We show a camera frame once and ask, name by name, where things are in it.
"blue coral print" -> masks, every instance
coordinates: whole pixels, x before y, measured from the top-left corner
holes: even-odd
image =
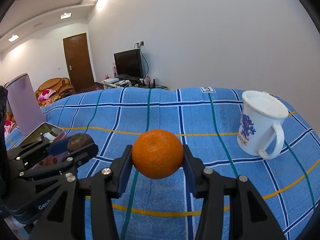
[[[254,135],[254,133],[256,132],[256,130],[253,128],[253,123],[252,123],[250,117],[247,116],[246,114],[243,114],[240,125],[242,125],[241,135],[247,141],[249,141],[249,135],[250,134]]]

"wooden floor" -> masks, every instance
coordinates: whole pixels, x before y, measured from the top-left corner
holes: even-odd
[[[81,91],[77,92],[77,94],[90,92],[90,91],[96,91],[96,90],[103,90],[103,85],[96,82],[93,86],[86,88],[86,89],[82,89]]]

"orange fruit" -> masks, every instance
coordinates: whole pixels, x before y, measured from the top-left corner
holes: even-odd
[[[132,163],[150,179],[174,174],[183,162],[183,147],[171,132],[155,129],[138,137],[132,146]]]

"mug rim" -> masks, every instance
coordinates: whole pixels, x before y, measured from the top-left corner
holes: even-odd
[[[285,109],[285,112],[286,114],[284,115],[281,115],[281,116],[274,116],[274,115],[271,115],[271,114],[268,114],[266,112],[264,112],[263,110],[261,109],[258,109],[256,107],[254,107],[253,105],[251,105],[248,101],[248,96],[247,94],[256,94],[256,95],[261,95],[261,96],[264,96],[264,97],[268,97],[268,98],[271,98],[274,102],[276,102],[277,104],[280,104],[283,108],[283,110]],[[288,117],[288,108],[280,101],[278,100],[277,98],[273,97],[272,95],[270,95],[269,93],[267,92],[260,92],[260,91],[255,91],[255,90],[247,90],[247,91],[244,91],[242,93],[242,100],[244,103],[246,103],[250,108],[254,109],[255,111],[257,111],[258,113],[260,114],[263,114],[267,117],[271,117],[271,118],[274,118],[274,119],[284,119],[284,118],[287,118]]]

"tv screen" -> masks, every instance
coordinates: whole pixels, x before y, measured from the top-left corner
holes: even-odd
[[[139,49],[114,54],[118,75],[143,78]]]

